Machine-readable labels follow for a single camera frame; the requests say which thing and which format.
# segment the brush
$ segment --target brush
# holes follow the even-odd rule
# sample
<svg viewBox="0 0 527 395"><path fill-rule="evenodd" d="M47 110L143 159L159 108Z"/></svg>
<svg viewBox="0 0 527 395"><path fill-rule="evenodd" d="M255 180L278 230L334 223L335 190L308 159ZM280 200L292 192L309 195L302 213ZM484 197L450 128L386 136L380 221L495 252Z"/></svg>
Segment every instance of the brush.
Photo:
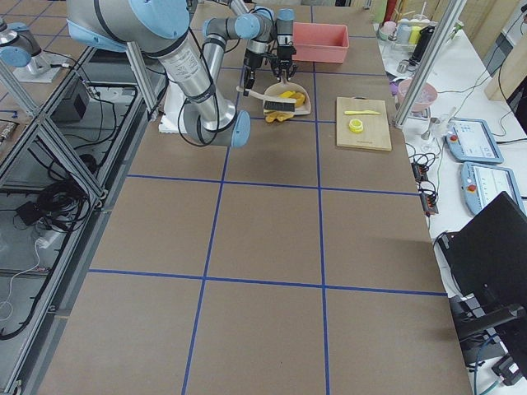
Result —
<svg viewBox="0 0 527 395"><path fill-rule="evenodd" d="M243 92L244 88L237 86L236 90ZM256 99L263 100L263 109L267 111L280 111L282 113L294 113L295 112L295 103L296 99L289 99L286 97L276 97L270 95L262 95L252 89L246 90L250 96L253 96Z"/></svg>

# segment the yellow bottle cap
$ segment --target yellow bottle cap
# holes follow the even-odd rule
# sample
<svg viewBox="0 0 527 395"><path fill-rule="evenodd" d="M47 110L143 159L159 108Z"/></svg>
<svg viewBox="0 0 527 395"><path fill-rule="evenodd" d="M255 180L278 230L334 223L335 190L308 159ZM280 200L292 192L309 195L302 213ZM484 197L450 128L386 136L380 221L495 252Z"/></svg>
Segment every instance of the yellow bottle cap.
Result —
<svg viewBox="0 0 527 395"><path fill-rule="evenodd" d="M362 124L362 121L357 118L350 120L347 127L354 133L362 133L364 131L364 125Z"/></svg>

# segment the white cable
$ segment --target white cable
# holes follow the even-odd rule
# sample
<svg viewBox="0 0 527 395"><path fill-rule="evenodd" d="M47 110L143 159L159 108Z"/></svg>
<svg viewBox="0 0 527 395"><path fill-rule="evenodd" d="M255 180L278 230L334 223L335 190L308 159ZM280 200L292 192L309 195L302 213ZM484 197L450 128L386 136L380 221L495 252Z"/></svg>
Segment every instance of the white cable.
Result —
<svg viewBox="0 0 527 395"><path fill-rule="evenodd" d="M39 245L38 245L37 241L38 241L38 239L35 240L36 265L34 265L33 267L30 267L29 269L23 270L22 272L18 272L17 274L15 274L14 276L11 277L11 280L9 280L9 292L7 293L7 298L0 302L0 309L2 309L3 306L8 305L10 307L11 311L9 312L8 316L6 316L4 318L0 318L0 321L7 321L13 315L14 308L13 308L12 303L9 300L11 299L11 293L13 291L13 280L15 279L15 277L20 276L20 275L22 275L24 273L30 272L30 271L36 269L40 265L40 255L39 255L39 250L37 249L39 247Z"/></svg>

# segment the yellow object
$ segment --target yellow object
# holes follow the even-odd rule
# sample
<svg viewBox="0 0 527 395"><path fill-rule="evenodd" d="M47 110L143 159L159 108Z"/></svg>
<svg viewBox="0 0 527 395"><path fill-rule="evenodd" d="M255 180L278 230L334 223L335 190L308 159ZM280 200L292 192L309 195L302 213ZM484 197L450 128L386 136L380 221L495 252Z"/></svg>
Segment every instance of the yellow object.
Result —
<svg viewBox="0 0 527 395"><path fill-rule="evenodd" d="M421 31L421 27L419 26L412 26L412 33L410 34L410 38L408 39L408 43L412 45L416 45L419 41L419 37L421 36L419 32Z"/></svg>
<svg viewBox="0 0 527 395"><path fill-rule="evenodd" d="M280 111L273 111L265 116L265 122L272 123L275 119L278 122L286 121L290 118L293 118L294 113L281 113Z"/></svg>
<svg viewBox="0 0 527 395"><path fill-rule="evenodd" d="M349 127L349 130L354 133L362 133L364 131L364 124L360 119L357 118L354 118L349 121L349 124L347 126Z"/></svg>
<svg viewBox="0 0 527 395"><path fill-rule="evenodd" d="M305 95L300 92L295 92L290 96L292 99L296 99L295 108L298 109L305 103Z"/></svg>
<svg viewBox="0 0 527 395"><path fill-rule="evenodd" d="M344 115L380 115L380 112L372 109L359 109L357 111L344 111Z"/></svg>
<svg viewBox="0 0 527 395"><path fill-rule="evenodd" d="M296 93L295 91L285 91L282 94L280 94L279 97L283 97L285 99L288 99L288 98L292 97L293 95L295 95L295 93Z"/></svg>

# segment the pink bowl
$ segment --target pink bowl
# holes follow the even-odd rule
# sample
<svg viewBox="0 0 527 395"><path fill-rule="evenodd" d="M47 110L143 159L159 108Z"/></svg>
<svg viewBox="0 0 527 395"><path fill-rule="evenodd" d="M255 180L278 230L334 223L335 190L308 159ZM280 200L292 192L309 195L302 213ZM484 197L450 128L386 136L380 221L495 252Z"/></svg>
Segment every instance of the pink bowl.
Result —
<svg viewBox="0 0 527 395"><path fill-rule="evenodd" d="M406 92L408 92L408 88L410 87L411 83L412 83L412 78L401 81L399 83L399 88L397 90L397 100L399 101L399 103L403 103L404 97L406 96ZM436 88L434 88L432 85L430 85L427 82L425 83L425 86L422 88L421 94L415 100L415 103L412 106L412 111L414 113L423 111L424 109L427 109L428 107L430 107L431 104L434 101L436 101L436 99L437 99Z"/></svg>

